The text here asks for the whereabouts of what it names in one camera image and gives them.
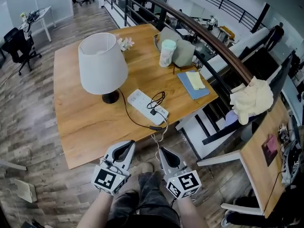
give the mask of cream towel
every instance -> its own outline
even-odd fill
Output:
[[[186,75],[192,84],[193,89],[198,90],[198,89],[204,89],[205,86],[200,78],[200,73],[199,72],[186,72]]]
[[[253,77],[247,87],[238,86],[237,91],[232,90],[230,104],[238,115],[238,121],[245,125],[250,115],[259,115],[268,110],[274,99],[273,93],[265,80]]]

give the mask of white table leg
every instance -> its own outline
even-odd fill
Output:
[[[261,211],[260,208],[250,208],[250,207],[244,207],[244,206],[227,204],[227,203],[222,203],[221,207],[223,209],[228,209],[228,210],[235,211],[237,213],[242,213],[242,214],[263,215],[263,212]]]
[[[183,119],[181,119],[180,123],[177,124],[175,126],[176,130],[179,131],[180,129],[183,128],[183,126],[191,119],[193,118],[195,115],[198,114],[199,111],[202,111],[202,109],[204,108],[205,106],[203,106],[202,108],[200,108],[199,110],[195,111],[195,112],[192,112],[191,114],[189,114],[188,116],[185,116]]]
[[[50,8],[49,10],[50,10],[50,12],[51,12],[51,16],[52,16],[54,28],[56,28],[56,22],[55,22],[55,20],[54,20],[53,10],[52,10],[52,8]]]
[[[48,28],[47,28],[47,25],[46,25],[46,21],[44,20],[44,18],[41,19],[41,23],[42,23],[42,26],[43,26],[44,30],[46,31],[47,38],[48,38],[49,42],[51,42],[52,38],[49,35]]]
[[[223,155],[219,155],[217,157],[199,161],[199,162],[197,162],[197,165],[198,166],[214,165],[214,164],[239,160],[240,158],[241,158],[240,150],[237,150],[237,151],[233,151],[228,154],[223,154]]]
[[[21,171],[26,171],[27,170],[27,168],[25,166],[16,165],[16,164],[10,163],[8,161],[4,161],[4,160],[0,160],[0,165],[5,165],[5,166],[11,167],[11,168],[14,168],[14,169],[17,169],[17,170],[21,170]]]

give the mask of forearm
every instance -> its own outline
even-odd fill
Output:
[[[113,201],[113,196],[100,192],[94,203],[81,218],[77,228],[104,228]]]
[[[190,197],[177,200],[184,228],[208,228],[206,221],[199,215]]]

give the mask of chair backrest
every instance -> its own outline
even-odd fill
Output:
[[[11,29],[5,36],[4,36],[4,41],[9,41],[10,39],[13,38],[13,36],[18,32],[18,29],[15,27]]]
[[[13,62],[22,63],[18,51],[25,56],[28,56],[32,49],[32,45],[25,40],[23,30],[18,30],[10,40],[5,41],[2,49],[11,54]]]

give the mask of black lamp base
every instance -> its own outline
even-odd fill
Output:
[[[117,90],[103,95],[103,101],[107,104],[115,103],[119,98],[119,92]]]

